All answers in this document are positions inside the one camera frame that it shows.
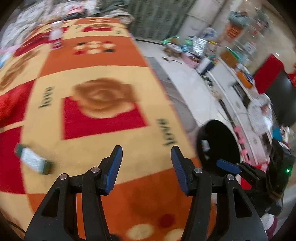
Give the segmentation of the white gloved right hand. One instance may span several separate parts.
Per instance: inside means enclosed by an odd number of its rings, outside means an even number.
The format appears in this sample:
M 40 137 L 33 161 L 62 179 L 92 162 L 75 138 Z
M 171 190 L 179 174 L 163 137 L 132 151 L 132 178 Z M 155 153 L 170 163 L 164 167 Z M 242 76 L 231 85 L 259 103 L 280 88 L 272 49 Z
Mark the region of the white gloved right hand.
M 278 223 L 277 217 L 272 214 L 266 213 L 260 218 L 264 229 L 267 232 L 274 232 Z

